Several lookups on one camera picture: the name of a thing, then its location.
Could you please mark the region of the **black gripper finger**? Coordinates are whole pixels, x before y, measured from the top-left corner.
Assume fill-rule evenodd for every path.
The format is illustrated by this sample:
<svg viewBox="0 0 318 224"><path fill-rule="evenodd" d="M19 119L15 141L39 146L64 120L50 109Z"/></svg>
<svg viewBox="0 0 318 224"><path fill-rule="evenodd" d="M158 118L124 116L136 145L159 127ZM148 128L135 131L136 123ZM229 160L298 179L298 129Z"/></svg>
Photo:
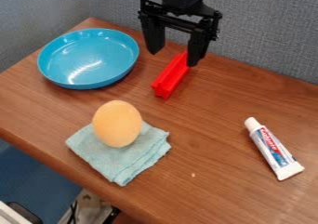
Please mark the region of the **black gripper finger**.
<svg viewBox="0 0 318 224"><path fill-rule="evenodd" d="M155 55L166 45L166 27L155 18L142 18L142 30L148 52Z"/></svg>
<svg viewBox="0 0 318 224"><path fill-rule="evenodd" d="M203 33L193 33L187 41L187 66L198 65L199 60L205 57L205 53L210 44L210 39Z"/></svg>

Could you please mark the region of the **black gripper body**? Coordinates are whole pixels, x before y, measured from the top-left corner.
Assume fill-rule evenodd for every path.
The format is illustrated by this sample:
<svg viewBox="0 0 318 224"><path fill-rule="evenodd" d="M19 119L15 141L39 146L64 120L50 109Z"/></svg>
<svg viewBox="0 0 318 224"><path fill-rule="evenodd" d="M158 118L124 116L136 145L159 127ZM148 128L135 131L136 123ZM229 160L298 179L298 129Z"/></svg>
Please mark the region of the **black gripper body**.
<svg viewBox="0 0 318 224"><path fill-rule="evenodd" d="M222 13L209 7L203 0L139 0L138 11L143 17L155 18L164 27L184 33L199 31L210 41L218 39Z"/></svg>

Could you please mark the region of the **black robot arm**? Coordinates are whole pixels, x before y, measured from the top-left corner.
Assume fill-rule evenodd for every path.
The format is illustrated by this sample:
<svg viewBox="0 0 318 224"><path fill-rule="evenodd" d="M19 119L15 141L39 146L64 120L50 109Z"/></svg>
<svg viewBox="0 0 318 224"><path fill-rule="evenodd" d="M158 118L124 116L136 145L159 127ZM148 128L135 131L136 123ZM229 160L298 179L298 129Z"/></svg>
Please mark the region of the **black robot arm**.
<svg viewBox="0 0 318 224"><path fill-rule="evenodd" d="M203 0L139 0L142 31L148 52L166 46L166 28L190 34L186 65L194 67L205 57L209 44L218 40L222 13Z"/></svg>

